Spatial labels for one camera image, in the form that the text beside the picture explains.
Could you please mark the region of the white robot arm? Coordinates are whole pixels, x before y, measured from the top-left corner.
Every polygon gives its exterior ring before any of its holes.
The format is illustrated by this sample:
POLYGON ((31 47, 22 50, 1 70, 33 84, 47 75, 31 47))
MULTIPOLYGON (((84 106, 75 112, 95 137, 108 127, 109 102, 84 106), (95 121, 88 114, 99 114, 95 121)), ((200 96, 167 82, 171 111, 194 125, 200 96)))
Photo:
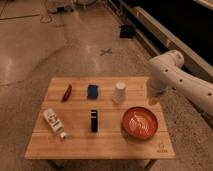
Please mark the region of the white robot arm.
POLYGON ((147 86, 153 96, 163 94, 167 87, 173 87, 195 105, 213 116, 213 83, 209 83, 184 72, 181 67, 184 56, 171 50, 148 61, 150 72, 147 86))

